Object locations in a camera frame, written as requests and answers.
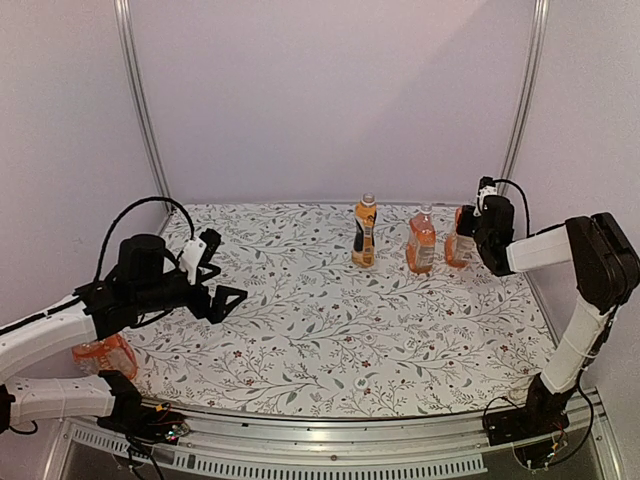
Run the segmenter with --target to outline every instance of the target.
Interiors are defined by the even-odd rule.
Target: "table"
[[[194,407],[313,417],[434,415],[521,402],[554,345],[522,275],[494,277],[474,257],[456,270],[443,245],[455,208],[434,207],[432,273],[406,266],[417,208],[379,205],[376,264],[351,262],[353,206],[188,205],[198,232],[223,244],[211,281],[248,299],[222,324],[185,309],[125,331],[151,398]],[[189,234],[172,216],[178,252]]]

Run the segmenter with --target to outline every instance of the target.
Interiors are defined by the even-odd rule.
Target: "orange object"
[[[356,206],[356,238],[353,241],[351,260],[360,267],[373,266],[375,242],[373,227],[378,216],[376,197],[373,193],[365,193]]]
[[[466,235],[466,231],[463,232],[465,235],[458,233],[462,208],[463,207],[459,207],[456,210],[456,220],[453,231],[449,234],[444,244],[444,258],[446,262],[454,268],[464,268],[469,265],[471,252],[475,245],[473,238]]]
[[[87,375],[95,375],[100,370],[119,370],[133,380],[138,373],[133,349],[118,334],[98,342],[77,345],[71,351],[74,363]]]
[[[429,273],[433,268],[436,229],[431,220],[431,205],[422,205],[420,213],[409,221],[407,263],[413,273]]]

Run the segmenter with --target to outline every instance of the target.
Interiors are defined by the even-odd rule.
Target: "white panel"
[[[516,180],[529,195],[534,230],[610,211],[640,249],[640,3],[553,2]],[[534,274],[552,320],[571,316],[571,265]],[[618,314],[592,367],[628,478],[640,469],[640,292]]]
[[[533,1],[132,2],[174,194],[466,200],[497,175]]]
[[[113,2],[0,6],[0,324],[91,280],[100,242],[130,201],[154,193],[133,110]],[[118,228],[155,230],[149,207]],[[115,258],[112,247],[105,262]],[[64,352],[33,376],[78,374]],[[40,478],[51,425],[0,437],[0,477]]]

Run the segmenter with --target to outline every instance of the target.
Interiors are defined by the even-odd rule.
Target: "orange bottle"
[[[431,205],[420,206],[420,213],[409,221],[407,263],[413,273],[429,273],[436,250],[436,229],[431,219]]]
[[[353,241],[351,260],[360,267],[373,266],[375,242],[373,227],[378,216],[376,197],[373,193],[365,193],[356,205],[356,238]]]
[[[100,370],[119,370],[129,380],[138,373],[138,362],[129,343],[117,333],[98,342],[76,345],[73,361],[87,375]]]
[[[454,268],[464,268],[469,265],[471,252],[475,247],[473,240],[474,207],[465,205],[456,210],[456,220],[453,232],[444,244],[444,258]]]

